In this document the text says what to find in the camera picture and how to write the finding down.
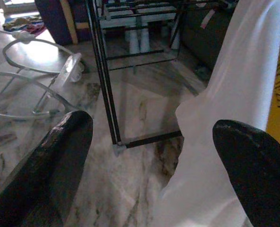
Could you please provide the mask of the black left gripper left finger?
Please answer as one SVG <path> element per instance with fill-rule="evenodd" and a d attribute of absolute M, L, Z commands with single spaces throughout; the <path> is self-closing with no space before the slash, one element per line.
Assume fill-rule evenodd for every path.
<path fill-rule="evenodd" d="M 0 227 L 64 226 L 92 137 L 87 112 L 64 115 L 1 186 Z"/>

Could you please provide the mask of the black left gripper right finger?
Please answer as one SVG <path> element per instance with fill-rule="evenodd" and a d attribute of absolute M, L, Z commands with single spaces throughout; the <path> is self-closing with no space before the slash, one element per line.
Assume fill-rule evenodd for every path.
<path fill-rule="evenodd" d="M 254 227 L 280 227 L 280 144 L 249 124 L 218 120 L 216 151 Z"/>

